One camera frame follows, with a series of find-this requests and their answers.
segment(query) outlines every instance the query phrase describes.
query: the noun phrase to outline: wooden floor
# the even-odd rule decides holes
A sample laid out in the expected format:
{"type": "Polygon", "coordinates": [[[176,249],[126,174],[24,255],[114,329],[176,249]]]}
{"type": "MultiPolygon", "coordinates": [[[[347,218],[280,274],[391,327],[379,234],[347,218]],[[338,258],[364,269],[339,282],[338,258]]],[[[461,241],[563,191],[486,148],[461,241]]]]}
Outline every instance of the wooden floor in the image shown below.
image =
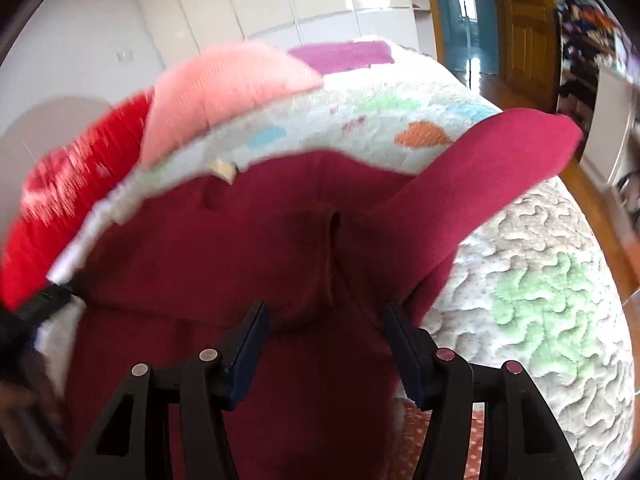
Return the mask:
{"type": "MultiPolygon", "coordinates": [[[[454,75],[466,84],[463,72],[454,72],[454,75]]],[[[537,108],[536,105],[524,96],[514,92],[507,83],[495,75],[484,75],[480,77],[479,92],[482,97],[491,101],[503,110],[510,108],[537,108]]],[[[625,251],[622,243],[616,236],[612,221],[607,214],[607,207],[602,195],[591,183],[584,171],[575,160],[569,162],[564,171],[560,174],[569,192],[575,198],[593,233],[595,234],[607,265],[613,275],[616,288],[622,300],[626,322],[631,334],[633,347],[634,364],[636,367],[636,391],[640,390],[640,293],[633,296],[640,280],[638,269],[633,266],[628,258],[628,248],[625,251]]],[[[638,248],[638,262],[640,262],[640,248],[638,248]]],[[[636,397],[636,420],[634,427],[633,448],[640,444],[640,399],[636,397]]]]}

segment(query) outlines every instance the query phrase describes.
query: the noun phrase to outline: quilted bedspread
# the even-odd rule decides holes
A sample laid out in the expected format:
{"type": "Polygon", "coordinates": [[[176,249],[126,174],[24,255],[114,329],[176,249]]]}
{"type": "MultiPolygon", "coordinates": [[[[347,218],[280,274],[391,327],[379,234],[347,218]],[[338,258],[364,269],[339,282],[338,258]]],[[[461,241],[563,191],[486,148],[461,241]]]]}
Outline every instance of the quilted bedspread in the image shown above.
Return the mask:
{"type": "MultiPolygon", "coordinates": [[[[333,147],[418,173],[471,125],[499,112],[433,60],[397,46],[392,55],[393,65],[326,76],[322,89],[247,113],[153,170],[135,170],[94,207],[50,278],[68,278],[99,234],[124,222],[144,198],[207,173],[217,159],[243,170],[266,156],[333,147]]],[[[61,313],[40,333],[61,389],[80,311],[61,313]]],[[[558,177],[530,189],[460,245],[422,325],[470,362],[521,361],[585,479],[614,478],[625,464],[634,400],[628,328],[602,251],[558,177]]]]}

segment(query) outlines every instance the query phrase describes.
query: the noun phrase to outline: hanging clothes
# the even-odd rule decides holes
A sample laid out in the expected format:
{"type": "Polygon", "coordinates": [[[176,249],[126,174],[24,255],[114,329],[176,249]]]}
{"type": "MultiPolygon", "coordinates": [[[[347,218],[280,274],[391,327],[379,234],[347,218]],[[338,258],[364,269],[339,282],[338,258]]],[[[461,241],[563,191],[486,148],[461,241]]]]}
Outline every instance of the hanging clothes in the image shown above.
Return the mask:
{"type": "Polygon", "coordinates": [[[420,322],[458,244],[559,173],[579,137],[566,117],[510,110],[418,176],[312,152],[256,164],[232,186],[201,177],[147,200],[86,263],[66,386],[72,445],[134,364],[215,346],[260,299],[270,337],[248,397],[225,413],[239,477],[375,478],[398,382],[382,307],[398,300],[420,322]]]}
{"type": "Polygon", "coordinates": [[[575,155],[579,160],[591,129],[600,66],[625,72],[632,46],[600,0],[565,0],[558,5],[558,21],[562,66],[556,109],[584,132],[575,155]]]}

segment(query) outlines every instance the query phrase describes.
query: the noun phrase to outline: salmon pink cloth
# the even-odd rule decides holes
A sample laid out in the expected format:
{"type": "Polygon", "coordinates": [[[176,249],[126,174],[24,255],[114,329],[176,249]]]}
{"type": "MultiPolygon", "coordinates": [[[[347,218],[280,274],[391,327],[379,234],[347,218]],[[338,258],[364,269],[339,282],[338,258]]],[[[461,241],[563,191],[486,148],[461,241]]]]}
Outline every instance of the salmon pink cloth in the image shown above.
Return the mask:
{"type": "Polygon", "coordinates": [[[27,176],[2,258],[0,303],[17,309],[46,284],[94,204],[135,165],[151,100],[144,92],[119,104],[27,176]]]}
{"type": "Polygon", "coordinates": [[[140,164],[149,168],[222,121],[320,86],[318,72],[275,47],[247,42],[210,48],[158,78],[140,164]]]}
{"type": "Polygon", "coordinates": [[[510,110],[415,177],[312,152],[147,200],[87,260],[66,385],[74,449],[133,365],[184,362],[264,300],[270,336],[224,415],[239,477],[378,478],[398,380],[382,307],[397,300],[419,322],[458,244],[559,173],[580,136],[567,117],[510,110]]]}

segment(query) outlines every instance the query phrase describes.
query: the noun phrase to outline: mattress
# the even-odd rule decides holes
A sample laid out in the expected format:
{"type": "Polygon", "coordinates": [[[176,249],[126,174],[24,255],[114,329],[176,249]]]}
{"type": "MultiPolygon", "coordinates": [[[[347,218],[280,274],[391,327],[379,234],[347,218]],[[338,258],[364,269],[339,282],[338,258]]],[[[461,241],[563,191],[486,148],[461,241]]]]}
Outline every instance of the mattress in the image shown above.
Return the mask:
{"type": "MultiPolygon", "coordinates": [[[[215,127],[152,170],[135,169],[94,206],[50,279],[68,279],[104,229],[125,222],[146,197],[210,173],[216,160],[242,171],[268,156],[333,148],[415,174],[473,124],[499,113],[434,60],[395,45],[392,55],[394,64],[325,76],[322,89],[215,127]]],[[[78,300],[38,336],[60,391],[82,308],[78,300]]],[[[614,478],[625,464],[634,400],[629,332],[603,253],[558,177],[464,240],[422,326],[470,362],[522,362],[585,479],[614,478]]]]}

